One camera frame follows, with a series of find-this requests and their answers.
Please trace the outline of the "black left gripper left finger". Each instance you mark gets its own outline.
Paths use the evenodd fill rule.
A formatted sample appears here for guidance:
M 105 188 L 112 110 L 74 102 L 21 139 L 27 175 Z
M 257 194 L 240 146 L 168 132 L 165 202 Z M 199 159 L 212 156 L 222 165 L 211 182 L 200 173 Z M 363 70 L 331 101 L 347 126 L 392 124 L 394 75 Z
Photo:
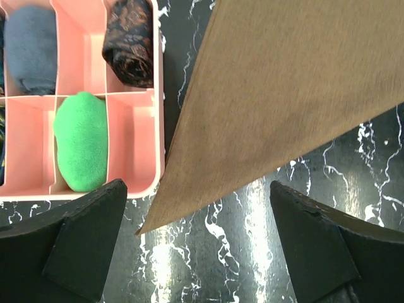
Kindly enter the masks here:
M 115 179 L 1 227 L 1 302 L 100 302 L 126 207 Z

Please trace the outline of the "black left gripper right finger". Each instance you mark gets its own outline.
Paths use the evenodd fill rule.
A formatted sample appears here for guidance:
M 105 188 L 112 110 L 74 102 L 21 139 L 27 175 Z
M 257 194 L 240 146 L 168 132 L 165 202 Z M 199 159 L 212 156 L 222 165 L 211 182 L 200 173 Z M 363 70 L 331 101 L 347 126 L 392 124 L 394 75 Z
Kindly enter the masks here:
M 298 302 L 403 302 L 403 232 L 278 181 L 270 202 Z

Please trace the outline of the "brown fabric napkin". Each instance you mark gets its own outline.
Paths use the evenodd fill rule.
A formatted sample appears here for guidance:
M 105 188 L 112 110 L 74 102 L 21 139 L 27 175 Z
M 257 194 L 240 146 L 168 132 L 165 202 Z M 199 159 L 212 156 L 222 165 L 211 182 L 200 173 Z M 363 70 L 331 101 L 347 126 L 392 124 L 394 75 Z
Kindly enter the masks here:
M 140 233 L 402 102 L 402 1 L 217 1 Z

